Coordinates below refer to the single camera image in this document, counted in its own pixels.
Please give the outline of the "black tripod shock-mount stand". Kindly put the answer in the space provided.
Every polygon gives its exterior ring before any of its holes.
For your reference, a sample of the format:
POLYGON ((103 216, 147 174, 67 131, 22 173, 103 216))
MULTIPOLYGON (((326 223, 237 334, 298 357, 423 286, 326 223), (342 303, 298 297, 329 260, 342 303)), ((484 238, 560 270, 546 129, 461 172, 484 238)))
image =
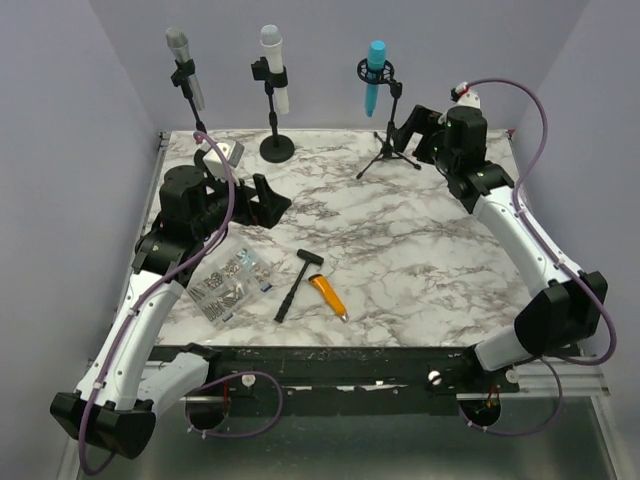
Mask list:
POLYGON ((360 180, 369 168, 376 162, 401 159, 411 165, 414 169, 420 171, 422 167, 410 160, 404 154, 396 152, 392 141, 392 134, 396 130, 395 116, 397 104, 403 93, 403 84, 395 79, 394 66, 386 60, 384 66, 380 70, 372 70, 367 59, 362 59, 358 65, 358 78, 365 82, 368 86, 388 85, 393 104, 391 108, 390 118, 387 122, 385 137, 381 137, 377 131, 373 132, 374 138, 381 143, 379 153, 364 167, 357 175, 356 179, 360 180))

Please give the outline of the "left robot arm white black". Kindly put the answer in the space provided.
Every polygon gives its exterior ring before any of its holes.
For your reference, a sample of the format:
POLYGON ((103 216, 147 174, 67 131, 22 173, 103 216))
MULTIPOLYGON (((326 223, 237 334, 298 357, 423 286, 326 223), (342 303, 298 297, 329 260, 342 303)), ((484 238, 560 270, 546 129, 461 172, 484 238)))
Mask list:
POLYGON ((75 389, 56 393, 51 402, 51 415, 71 438, 134 459, 178 398, 191 389, 209 395, 220 387, 222 372, 201 347, 185 348, 157 383, 141 377, 160 327, 203 259, 205 242, 221 240, 231 222, 271 229, 291 206, 264 175, 253 180, 253 186, 226 182, 191 165, 166 172, 160 211, 135 246, 111 331, 75 389))

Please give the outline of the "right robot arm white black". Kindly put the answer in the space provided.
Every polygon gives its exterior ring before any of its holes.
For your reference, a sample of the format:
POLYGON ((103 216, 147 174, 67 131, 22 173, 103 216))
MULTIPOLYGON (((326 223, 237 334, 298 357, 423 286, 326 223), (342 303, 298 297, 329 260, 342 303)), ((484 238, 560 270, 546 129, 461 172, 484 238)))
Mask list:
POLYGON ((486 158, 487 121, 481 110, 455 105, 440 113, 417 105, 393 134, 396 149, 404 150, 415 134, 421 137, 415 158, 434 166, 452 196, 489 229, 531 295, 510 327, 471 347, 470 360, 459 370, 462 384, 483 391, 496 380, 496 370, 594 335, 606 280, 561 255, 540 225, 515 205, 512 178, 486 158))

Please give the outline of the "middle black round-base stand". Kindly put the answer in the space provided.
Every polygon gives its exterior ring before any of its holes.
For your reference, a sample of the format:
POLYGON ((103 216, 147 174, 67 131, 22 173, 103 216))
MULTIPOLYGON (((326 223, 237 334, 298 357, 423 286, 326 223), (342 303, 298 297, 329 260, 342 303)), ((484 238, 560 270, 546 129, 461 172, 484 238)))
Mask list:
POLYGON ((274 94, 276 87, 286 87, 288 85, 287 72, 283 70, 282 73, 272 73, 265 56, 261 56, 257 61, 253 62, 251 70, 253 79, 263 82, 264 91, 269 102, 271 134, 261 142, 260 155, 269 163, 283 163, 293 156, 295 146, 288 136, 278 132, 278 116, 275 110, 274 94))

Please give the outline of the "white microphone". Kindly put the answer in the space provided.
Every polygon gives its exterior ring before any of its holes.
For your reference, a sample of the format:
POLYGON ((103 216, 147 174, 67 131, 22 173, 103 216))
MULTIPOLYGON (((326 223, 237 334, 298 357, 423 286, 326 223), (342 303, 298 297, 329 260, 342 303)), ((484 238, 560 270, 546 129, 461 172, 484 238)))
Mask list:
POLYGON ((282 58, 283 40, 276 25, 269 24, 262 27, 261 45, 267 59, 278 111, 286 115, 289 113, 288 79, 282 58))

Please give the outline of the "grey microphone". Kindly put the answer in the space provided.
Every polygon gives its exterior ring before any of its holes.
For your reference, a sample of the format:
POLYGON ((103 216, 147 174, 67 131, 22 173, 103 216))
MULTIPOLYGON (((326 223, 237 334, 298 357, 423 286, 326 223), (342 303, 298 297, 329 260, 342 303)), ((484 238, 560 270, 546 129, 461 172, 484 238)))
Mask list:
POLYGON ((202 90, 195 73, 195 62, 189 51, 189 43, 184 32, 170 27, 165 32, 167 45, 175 57, 177 71, 172 75, 172 82, 179 85, 186 81, 189 85, 195 109, 202 111, 205 108, 202 90))

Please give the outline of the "black hammer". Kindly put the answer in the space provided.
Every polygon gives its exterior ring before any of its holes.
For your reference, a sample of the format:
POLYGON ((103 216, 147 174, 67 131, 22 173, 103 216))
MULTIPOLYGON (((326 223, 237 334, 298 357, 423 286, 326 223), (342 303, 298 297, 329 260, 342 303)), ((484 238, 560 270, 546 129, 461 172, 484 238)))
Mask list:
POLYGON ((298 258, 300 258, 301 260, 304 261, 304 265, 301 269, 301 271, 299 272, 294 284, 292 285, 292 287, 290 288, 289 292, 287 293, 287 295, 285 296, 284 300, 282 301, 275 317, 274 317, 274 321, 277 323, 282 323, 284 321, 284 318, 287 314, 287 312, 289 311, 291 304, 294 300, 295 294, 299 288, 299 285, 304 277, 304 274, 307 270, 307 268, 310 265, 316 265, 318 267, 321 267, 324 263, 324 258, 309 252, 308 250, 304 250, 304 249, 298 249, 296 252, 296 256, 298 258))

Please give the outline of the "clear plastic screw box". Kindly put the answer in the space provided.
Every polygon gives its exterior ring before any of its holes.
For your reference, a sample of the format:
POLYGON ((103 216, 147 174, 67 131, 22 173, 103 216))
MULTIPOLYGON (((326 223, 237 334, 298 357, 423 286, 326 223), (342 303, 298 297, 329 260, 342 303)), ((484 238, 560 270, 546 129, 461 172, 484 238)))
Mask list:
POLYGON ((206 256, 186 293, 210 322, 227 322, 272 288, 272 266, 243 240, 227 240, 206 256))

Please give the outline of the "orange utility knife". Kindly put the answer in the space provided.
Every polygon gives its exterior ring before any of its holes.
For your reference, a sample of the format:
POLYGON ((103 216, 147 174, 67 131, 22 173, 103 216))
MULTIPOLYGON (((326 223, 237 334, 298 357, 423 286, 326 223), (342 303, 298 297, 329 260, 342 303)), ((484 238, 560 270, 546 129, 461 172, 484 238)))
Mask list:
POLYGON ((344 323, 349 320, 347 309, 327 278, 321 274, 315 274, 308 278, 308 282, 320 292, 334 314, 344 323))

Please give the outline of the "black front mounting rail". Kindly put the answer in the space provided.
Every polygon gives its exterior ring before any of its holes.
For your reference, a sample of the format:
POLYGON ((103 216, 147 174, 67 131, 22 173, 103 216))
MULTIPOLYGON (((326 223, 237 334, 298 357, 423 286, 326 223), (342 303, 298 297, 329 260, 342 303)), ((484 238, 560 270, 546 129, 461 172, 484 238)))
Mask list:
POLYGON ((454 415, 462 399, 519 390, 505 369, 475 370, 463 347, 156 346, 150 361, 165 367, 180 353, 209 361, 208 378, 265 372, 250 387, 228 380, 187 401, 206 415, 233 417, 454 415))

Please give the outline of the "aluminium frame profile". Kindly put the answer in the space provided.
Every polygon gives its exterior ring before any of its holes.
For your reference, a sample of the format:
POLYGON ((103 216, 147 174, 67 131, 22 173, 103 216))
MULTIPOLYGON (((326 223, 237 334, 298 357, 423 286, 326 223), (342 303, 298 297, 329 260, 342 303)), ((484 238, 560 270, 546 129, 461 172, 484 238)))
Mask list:
POLYGON ((561 384, 564 397, 607 397, 610 389, 598 366, 579 366, 558 359, 550 359, 547 364, 538 360, 516 366, 519 393, 532 398, 558 396, 561 384))

